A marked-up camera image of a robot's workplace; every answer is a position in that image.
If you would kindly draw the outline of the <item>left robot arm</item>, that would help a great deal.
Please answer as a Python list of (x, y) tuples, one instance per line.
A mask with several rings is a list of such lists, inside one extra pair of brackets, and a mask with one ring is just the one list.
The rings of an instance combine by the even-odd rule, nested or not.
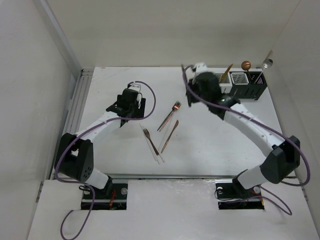
[(111, 195), (113, 180), (94, 167), (94, 145), (130, 119), (142, 119), (146, 99), (137, 90), (126, 88), (106, 112), (87, 128), (60, 140), (54, 163), (55, 173), (92, 186), (100, 198)]

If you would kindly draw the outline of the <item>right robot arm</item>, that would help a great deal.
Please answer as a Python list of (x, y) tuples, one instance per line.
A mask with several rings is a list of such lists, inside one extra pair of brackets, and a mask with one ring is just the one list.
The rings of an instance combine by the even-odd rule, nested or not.
[(205, 103), (211, 113), (238, 129), (266, 157), (262, 164), (246, 169), (232, 179), (234, 198), (247, 198), (254, 187), (267, 182), (278, 184), (300, 166), (300, 141), (295, 136), (285, 139), (268, 130), (263, 123), (254, 123), (254, 116), (236, 97), (222, 93), (219, 79), (213, 72), (195, 73), (187, 85), (188, 105)]

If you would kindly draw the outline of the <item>gold knife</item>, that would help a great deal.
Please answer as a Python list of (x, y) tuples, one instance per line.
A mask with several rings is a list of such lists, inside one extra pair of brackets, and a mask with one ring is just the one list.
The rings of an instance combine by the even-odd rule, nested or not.
[(230, 71), (230, 69), (233, 67), (233, 64), (231, 64), (226, 70), (225, 72), (221, 75), (220, 77), (220, 83), (222, 84), (226, 78), (226, 76), (228, 75), (228, 72)]

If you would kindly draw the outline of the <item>copper four-tine fork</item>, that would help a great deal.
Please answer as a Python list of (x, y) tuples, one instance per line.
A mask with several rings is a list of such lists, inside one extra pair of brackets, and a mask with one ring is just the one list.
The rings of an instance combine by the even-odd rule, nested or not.
[(179, 110), (181, 106), (181, 102), (180, 101), (176, 101), (175, 104), (173, 105), (170, 113), (167, 115), (167, 117), (163, 120), (163, 122), (160, 124), (160, 126), (158, 127), (157, 131), (161, 131), (164, 126), (168, 123), (168, 121), (170, 120), (170, 118), (172, 117), (172, 115), (177, 111)]

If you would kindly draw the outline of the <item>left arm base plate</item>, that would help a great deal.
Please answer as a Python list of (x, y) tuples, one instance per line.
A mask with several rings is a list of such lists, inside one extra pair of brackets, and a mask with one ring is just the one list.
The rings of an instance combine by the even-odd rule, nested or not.
[[(116, 181), (108, 193), (102, 189), (93, 188), (95, 199), (92, 210), (123, 211), (127, 209), (128, 182)], [(81, 210), (89, 210), (93, 200), (93, 193), (86, 185), (80, 185), (82, 199), (80, 203)]]

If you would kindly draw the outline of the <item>copper knife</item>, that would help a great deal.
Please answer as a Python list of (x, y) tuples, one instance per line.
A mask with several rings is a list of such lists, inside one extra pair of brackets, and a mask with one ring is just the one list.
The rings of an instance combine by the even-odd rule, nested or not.
[(168, 138), (167, 138), (167, 140), (165, 141), (165, 143), (164, 143), (164, 145), (163, 145), (163, 147), (162, 147), (162, 149), (161, 149), (161, 153), (164, 152), (167, 144), (169, 143), (169, 141), (170, 141), (170, 139), (171, 139), (171, 137), (172, 137), (172, 135), (173, 135), (173, 132), (174, 132), (175, 129), (178, 127), (178, 125), (179, 125), (179, 120), (176, 120), (176, 122), (175, 122), (175, 124), (174, 124), (174, 126), (173, 126), (173, 128), (172, 128), (172, 130), (171, 130), (171, 132), (170, 132), (170, 134), (169, 134), (169, 136), (168, 136)]

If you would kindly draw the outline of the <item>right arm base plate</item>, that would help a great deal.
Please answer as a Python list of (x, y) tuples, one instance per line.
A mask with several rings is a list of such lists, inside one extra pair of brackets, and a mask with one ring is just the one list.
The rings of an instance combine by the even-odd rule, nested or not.
[(264, 210), (261, 188), (238, 191), (232, 181), (217, 181), (214, 196), (219, 210)]

